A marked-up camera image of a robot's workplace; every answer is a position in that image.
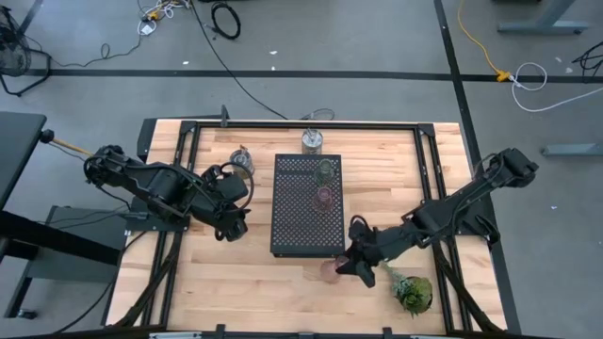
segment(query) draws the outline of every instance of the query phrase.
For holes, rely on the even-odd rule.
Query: metal canister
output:
[[[301,135],[301,153],[322,154],[322,134],[319,130],[308,128]]]
[[[240,166],[244,166],[249,172],[253,175],[255,173],[255,167],[253,166],[252,155],[249,153],[247,148],[243,145],[240,146],[240,149],[234,151],[230,154],[230,161],[239,164]],[[239,166],[233,166],[235,169],[235,173],[238,174],[243,179],[248,179],[249,176],[247,172]]]

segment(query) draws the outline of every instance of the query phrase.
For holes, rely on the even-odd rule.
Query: wooden tabletop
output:
[[[170,163],[179,120],[160,120],[148,163]],[[448,194],[470,180],[463,138],[457,123],[435,123]],[[400,217],[423,198],[413,135],[395,130],[321,130],[323,153],[341,154],[346,228],[362,215],[380,229],[400,224]],[[246,221],[249,231],[234,243],[219,242],[214,229],[193,219],[184,236],[171,301],[169,330],[381,333],[444,333],[432,251],[414,248],[390,262],[406,276],[432,282],[433,304],[411,317],[392,297],[390,281],[375,267],[377,285],[366,288],[357,277],[336,284],[319,278],[324,259],[274,258],[269,251],[274,156],[300,153],[302,129],[203,128],[195,171],[221,164],[239,145],[249,149],[255,165],[255,193]],[[427,150],[428,168],[432,169]],[[432,187],[435,187],[430,172]],[[122,259],[107,324],[119,320],[149,280],[156,233],[148,233]],[[464,282],[492,321],[506,328],[495,273],[486,243],[477,236],[457,236]],[[163,285],[157,295],[163,294]],[[455,326],[461,328],[456,294],[448,284]],[[154,322],[161,298],[155,298]]]

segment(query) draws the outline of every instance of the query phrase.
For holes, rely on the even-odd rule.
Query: concrete floor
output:
[[[143,5],[153,1],[141,0]],[[33,3],[10,0],[20,22]],[[537,15],[540,6],[467,1],[464,24],[490,49],[499,68],[513,71],[534,61],[550,74],[566,75],[570,64],[600,42],[603,4],[580,1],[567,20],[594,27],[580,36],[500,35],[496,22]],[[237,41],[218,38],[215,46],[235,70],[390,71],[449,73],[433,2],[421,0],[252,0],[231,4],[243,21]],[[450,34],[461,73],[490,74],[480,49],[456,24],[458,0],[445,0]],[[209,18],[209,6],[203,9]],[[98,57],[103,42],[115,53],[136,43],[135,1],[46,0],[27,30],[61,62]],[[273,56],[269,52],[278,51]],[[191,13],[177,10],[131,56],[90,65],[98,70],[220,70]],[[19,87],[31,77],[11,79]],[[461,121],[454,88],[447,81],[384,79],[244,78],[258,99],[290,118],[317,108],[333,109],[338,120]],[[601,141],[603,93],[546,113],[529,114],[511,97],[509,84],[465,82],[481,153],[517,147],[541,169],[528,188],[493,194],[502,244],[525,334],[598,338],[603,331],[602,181],[599,158],[543,158],[547,143]],[[576,96],[597,85],[550,84],[539,93],[519,93],[524,105],[542,107]],[[42,113],[61,138],[95,150],[108,143],[136,150],[144,118],[216,114],[226,104],[231,116],[269,119],[228,78],[207,77],[52,77],[23,98],[0,93],[0,110]],[[116,194],[127,197],[121,191]],[[45,218],[53,205],[115,208],[119,205],[84,183],[78,160],[40,146],[8,202],[11,212]],[[8,302],[23,269],[18,260],[0,266],[0,307]],[[100,295],[102,284],[39,281],[24,306],[41,316],[33,321],[0,319],[4,335],[54,331],[69,323]],[[103,306],[75,329],[98,328]]]

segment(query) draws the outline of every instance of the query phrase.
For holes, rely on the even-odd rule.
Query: green plant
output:
[[[427,278],[404,277],[401,273],[382,263],[392,280],[394,297],[411,316],[419,315],[432,306],[432,283]]]

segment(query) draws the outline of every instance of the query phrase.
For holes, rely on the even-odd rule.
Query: perforated metal box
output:
[[[334,178],[327,184],[333,192],[328,212],[312,204],[319,188],[314,173],[322,159],[334,164]],[[276,154],[270,252],[276,257],[334,257],[344,252],[344,237],[341,156]]]

